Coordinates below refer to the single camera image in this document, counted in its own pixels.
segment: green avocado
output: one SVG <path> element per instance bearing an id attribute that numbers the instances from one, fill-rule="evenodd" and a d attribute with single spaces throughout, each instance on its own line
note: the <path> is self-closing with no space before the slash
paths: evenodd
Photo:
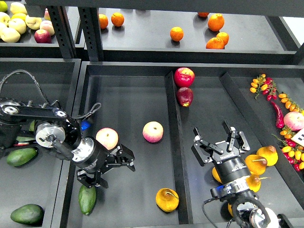
<path id="1" fill-rule="evenodd" d="M 25 225 L 41 225 L 43 221 L 44 210 L 37 204 L 27 204 L 14 210 L 10 218 L 14 222 Z"/>
<path id="2" fill-rule="evenodd" d="M 88 215 L 93 209 L 96 201 L 95 187 L 87 188 L 82 185 L 78 195 L 80 210 L 84 215 Z"/>
<path id="3" fill-rule="evenodd" d="M 33 159 L 36 154 L 37 151 L 34 148 L 15 150 L 9 153 L 6 162 L 14 167 L 21 166 Z"/>

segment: black tray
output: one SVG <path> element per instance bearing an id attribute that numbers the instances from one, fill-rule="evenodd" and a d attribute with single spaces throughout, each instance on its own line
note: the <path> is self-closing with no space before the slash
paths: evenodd
<path id="1" fill-rule="evenodd" d="M 63 108 L 71 113 L 79 67 L 78 59 L 0 58 L 0 78 L 17 69 L 27 70 L 36 78 L 50 101 L 60 100 Z M 34 104 L 43 103 L 32 79 L 26 74 L 10 77 L 3 85 L 1 96 L 26 104 L 28 100 L 33 100 Z M 39 153 L 33 161 L 19 168 L 9 166 L 6 157 L 0 160 L 1 227 L 30 227 L 10 219 L 13 210 L 29 203 L 42 206 L 45 210 L 42 227 L 51 227 L 61 166 L 61 160 L 46 153 Z"/>
<path id="2" fill-rule="evenodd" d="M 219 184 L 212 178 L 212 164 L 200 167 L 191 151 L 193 128 L 198 127 L 205 140 L 219 142 L 227 139 L 221 125 L 225 119 L 237 130 L 244 131 L 251 146 L 244 157 L 255 153 L 263 145 L 251 123 L 226 91 L 227 83 L 221 83 L 221 77 L 229 72 L 251 80 L 252 75 L 264 71 L 284 72 L 294 77 L 294 73 L 303 72 L 304 67 L 291 69 L 288 66 L 216 64 L 186 66 L 196 73 L 195 82 L 191 86 L 194 101 L 189 108 L 179 107 L 172 97 L 172 72 L 180 67 L 179 64 L 83 62 L 74 105 L 75 114 L 87 112 L 93 103 L 101 102 L 103 107 L 95 113 L 95 124 L 86 134 L 95 136 L 105 126 L 115 128 L 122 143 L 133 150 L 137 169 L 132 173 L 120 168 L 104 175 L 109 182 L 109 189 L 98 189 L 93 213 L 84 216 L 80 212 L 77 198 L 81 184 L 75 180 L 74 166 L 65 164 L 59 185 L 65 195 L 60 193 L 60 200 L 55 206 L 58 213 L 63 206 L 64 209 L 61 215 L 56 214 L 54 227 L 56 224 L 63 227 L 66 224 L 67 227 L 102 224 L 105 228 L 178 227 L 181 224 L 188 224 L 185 227 L 196 227 L 195 224 L 211 227 L 201 210 L 201 204 L 211 198 L 210 189 Z M 164 126 L 164 139 L 159 144 L 151 145 L 142 138 L 142 128 L 149 121 L 148 118 L 159 118 Z M 158 149 L 163 148 L 166 150 L 160 155 Z M 284 162 L 280 158 L 278 164 L 284 165 Z M 280 165 L 267 168 L 263 176 L 271 179 L 263 180 L 257 194 L 264 205 L 276 214 L 285 214 L 297 227 L 304 219 L 304 210 L 299 196 L 293 194 L 294 191 L 301 190 L 302 183 L 291 188 L 286 184 L 287 179 L 298 175 L 289 172 L 282 178 L 279 168 Z M 164 171 L 169 172 L 169 175 L 163 175 Z M 143 177 L 150 177 L 149 180 L 146 179 L 149 184 L 143 184 Z M 146 194 L 138 198 L 138 193 L 133 191 L 135 186 L 140 186 Z M 155 204 L 157 190 L 165 186 L 178 189 L 183 200 L 178 210 L 170 214 L 162 213 Z M 231 219 L 226 203 L 215 201 L 207 204 L 205 209 L 219 227 L 226 227 Z"/>

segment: black cable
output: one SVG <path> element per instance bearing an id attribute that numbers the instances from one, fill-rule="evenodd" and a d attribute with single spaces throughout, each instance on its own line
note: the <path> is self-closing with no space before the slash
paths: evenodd
<path id="1" fill-rule="evenodd" d="M 206 211 L 205 211 L 205 208 L 204 208 L 205 204 L 210 203 L 210 202 L 212 202 L 212 201 L 214 201 L 214 200 L 216 200 L 216 199 L 217 199 L 217 198 L 213 197 L 213 198 L 211 198 L 211 199 L 208 199 L 208 200 L 204 201 L 203 204 L 201 205 L 201 208 L 202 208 L 202 210 L 203 210 L 203 212 L 204 212 L 204 215 L 205 215 L 206 218 L 209 220 L 209 222 L 210 222 L 215 228 L 218 228 L 218 226 L 215 225 L 215 223 L 208 217 L 208 215 L 207 215 L 207 213 L 206 213 Z"/>

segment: orange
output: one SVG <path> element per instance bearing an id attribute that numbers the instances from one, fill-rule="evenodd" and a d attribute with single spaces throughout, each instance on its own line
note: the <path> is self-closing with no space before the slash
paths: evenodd
<path id="1" fill-rule="evenodd" d="M 99 14 L 99 24 L 101 29 L 105 29 L 108 24 L 108 17 L 105 14 Z"/>
<path id="2" fill-rule="evenodd" d="M 224 41 L 224 45 L 226 46 L 226 44 L 229 41 L 229 35 L 228 35 L 228 33 L 226 33 L 226 32 L 220 32 L 220 33 L 217 34 L 217 37 L 221 38 Z"/>
<path id="3" fill-rule="evenodd" d="M 207 49 L 224 49 L 224 46 L 224 41 L 218 37 L 211 38 L 206 44 Z"/>
<path id="4" fill-rule="evenodd" d="M 210 13 L 198 12 L 198 15 L 202 18 L 206 18 Z"/>
<path id="5" fill-rule="evenodd" d="M 225 20 L 221 13 L 213 14 L 208 20 L 208 28 L 211 31 L 219 31 L 225 24 Z"/>
<path id="6" fill-rule="evenodd" d="M 170 36 L 174 41 L 180 41 L 184 37 L 184 31 L 180 27 L 173 27 Z"/>
<path id="7" fill-rule="evenodd" d="M 111 17 L 111 21 L 116 27 L 121 27 L 124 24 L 124 16 L 121 13 L 114 13 Z"/>

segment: yellow cherry tomato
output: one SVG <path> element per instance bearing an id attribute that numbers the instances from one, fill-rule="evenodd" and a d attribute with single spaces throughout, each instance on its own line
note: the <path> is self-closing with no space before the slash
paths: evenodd
<path id="1" fill-rule="evenodd" d="M 289 157 L 293 158 L 293 157 L 294 157 L 294 155 L 295 155 L 295 152 L 294 152 L 294 151 L 290 151 L 290 152 L 288 152 L 288 156 L 289 156 Z"/>
<path id="2" fill-rule="evenodd" d="M 294 152 L 294 157 L 297 159 L 297 160 L 300 160 L 301 159 L 301 155 L 302 155 L 302 152 L 301 151 L 295 151 Z"/>
<path id="3" fill-rule="evenodd" d="M 286 97 L 286 98 L 283 98 L 282 100 L 281 100 L 281 102 L 282 103 L 286 103 L 287 101 L 289 101 L 289 99 Z"/>
<path id="4" fill-rule="evenodd" d="M 279 98 L 286 98 L 287 95 L 286 94 L 279 94 Z"/>
<path id="5" fill-rule="evenodd" d="M 285 108 L 290 108 L 290 106 L 291 106 L 291 102 L 290 102 L 290 101 L 287 101 L 287 102 L 285 103 Z"/>
<path id="6" fill-rule="evenodd" d="M 254 87 L 250 88 L 250 92 L 255 93 L 257 90 Z"/>
<path id="7" fill-rule="evenodd" d="M 268 87 L 268 85 L 267 85 L 267 84 L 262 85 L 261 90 L 262 90 L 262 91 L 264 91 L 264 90 L 266 90 L 266 89 L 267 89 L 267 87 Z"/>
<path id="8" fill-rule="evenodd" d="M 280 135 L 287 135 L 287 131 L 281 131 Z"/>
<path id="9" fill-rule="evenodd" d="M 299 164 L 299 169 L 304 169 L 304 162 L 301 162 L 300 164 Z"/>
<path id="10" fill-rule="evenodd" d="M 251 83 L 251 86 L 254 87 L 254 88 L 258 87 L 258 85 L 256 83 L 254 83 L 254 82 Z"/>
<path id="11" fill-rule="evenodd" d="M 284 138 L 291 139 L 293 136 L 291 134 L 284 135 Z"/>
<path id="12" fill-rule="evenodd" d="M 282 151 L 283 151 L 284 153 L 290 152 L 290 151 L 291 151 L 291 146 L 285 146 L 285 147 L 283 147 L 283 148 L 282 148 Z"/>
<path id="13" fill-rule="evenodd" d="M 290 112 L 292 112 L 294 109 L 295 109 L 295 105 L 294 104 L 289 107 L 289 111 Z"/>

